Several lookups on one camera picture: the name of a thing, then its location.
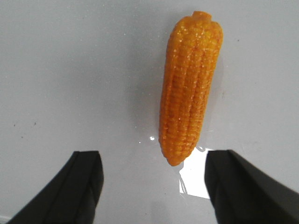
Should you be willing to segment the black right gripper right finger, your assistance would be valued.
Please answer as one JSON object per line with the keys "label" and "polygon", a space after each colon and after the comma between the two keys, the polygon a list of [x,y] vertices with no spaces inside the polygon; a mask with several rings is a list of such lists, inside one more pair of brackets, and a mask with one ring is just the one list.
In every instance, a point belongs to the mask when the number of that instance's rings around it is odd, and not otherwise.
{"label": "black right gripper right finger", "polygon": [[209,151],[205,184],[219,224],[297,224],[299,195],[233,150]]}

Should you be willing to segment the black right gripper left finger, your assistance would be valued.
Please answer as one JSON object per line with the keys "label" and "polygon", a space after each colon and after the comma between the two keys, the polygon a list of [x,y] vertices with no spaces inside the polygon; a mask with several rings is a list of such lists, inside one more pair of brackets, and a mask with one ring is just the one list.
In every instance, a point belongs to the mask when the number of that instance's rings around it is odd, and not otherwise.
{"label": "black right gripper left finger", "polygon": [[92,224],[104,182],[98,151],[75,151],[11,224]]}

